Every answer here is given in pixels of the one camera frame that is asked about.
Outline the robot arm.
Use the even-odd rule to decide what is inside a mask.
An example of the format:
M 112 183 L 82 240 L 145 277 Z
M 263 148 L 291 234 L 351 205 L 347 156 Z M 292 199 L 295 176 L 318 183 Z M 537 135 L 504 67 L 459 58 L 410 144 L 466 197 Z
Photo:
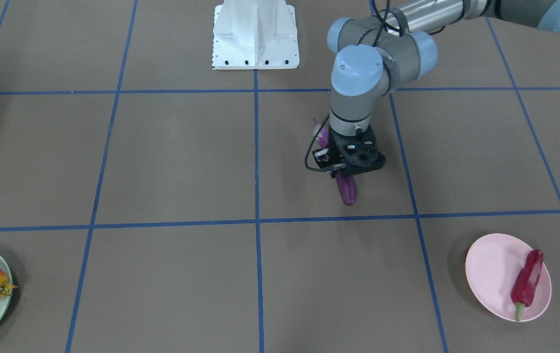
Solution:
M 370 125 L 376 101 L 434 69 L 435 34 L 479 17 L 560 33 L 560 0 L 412 0 L 363 20 L 336 20 L 328 34 L 335 54 L 329 140 L 307 152 L 316 163 L 307 169 L 333 177 L 381 169 L 385 156 Z

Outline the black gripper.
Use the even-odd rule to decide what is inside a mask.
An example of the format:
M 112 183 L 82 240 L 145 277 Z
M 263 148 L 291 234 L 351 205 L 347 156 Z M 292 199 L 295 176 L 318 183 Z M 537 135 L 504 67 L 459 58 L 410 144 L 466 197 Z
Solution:
M 319 148 L 313 151 L 314 162 L 325 171 L 339 172 L 345 176 L 365 174 L 379 170 L 386 158 L 381 154 L 376 135 L 371 127 L 357 130 L 354 136 L 345 136 L 315 125 L 313 134 Z

